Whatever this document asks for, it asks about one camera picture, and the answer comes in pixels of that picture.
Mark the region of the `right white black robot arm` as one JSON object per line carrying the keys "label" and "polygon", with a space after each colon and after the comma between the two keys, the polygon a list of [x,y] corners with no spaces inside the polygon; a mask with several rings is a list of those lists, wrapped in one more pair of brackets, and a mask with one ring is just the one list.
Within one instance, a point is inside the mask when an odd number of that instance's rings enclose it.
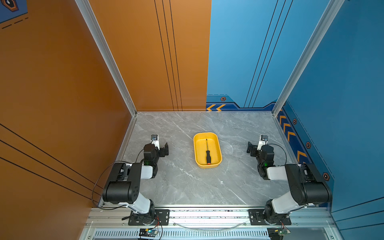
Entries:
{"label": "right white black robot arm", "polygon": [[258,162],[258,173],[264,180],[286,181],[290,190],[266,202],[262,213],[256,215],[268,225],[283,223],[291,212],[309,205],[332,201],[332,191],[313,164],[274,164],[274,148],[267,142],[248,142],[247,153]]}

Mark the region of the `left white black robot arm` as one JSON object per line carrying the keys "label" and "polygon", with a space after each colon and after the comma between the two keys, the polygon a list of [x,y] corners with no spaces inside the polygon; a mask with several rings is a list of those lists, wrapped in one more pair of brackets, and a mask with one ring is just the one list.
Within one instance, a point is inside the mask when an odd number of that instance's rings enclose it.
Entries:
{"label": "left white black robot arm", "polygon": [[150,225],[156,220],[155,205],[140,193],[141,180],[156,177],[159,159],[169,155],[169,145],[158,148],[154,144],[147,144],[143,150],[141,162],[130,166],[127,163],[113,165],[102,198],[105,202],[131,209],[130,219]]}

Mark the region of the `black orange handled screwdriver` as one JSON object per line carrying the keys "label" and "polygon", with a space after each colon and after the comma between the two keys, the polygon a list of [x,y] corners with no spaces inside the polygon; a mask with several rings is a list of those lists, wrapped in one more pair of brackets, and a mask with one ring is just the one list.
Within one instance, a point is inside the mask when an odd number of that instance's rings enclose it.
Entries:
{"label": "black orange handled screwdriver", "polygon": [[207,145],[207,150],[206,150],[206,162],[207,162],[207,165],[210,165],[210,164],[212,163],[212,159],[211,159],[211,153],[210,153],[210,150],[209,150],[208,139],[206,139],[206,145]]}

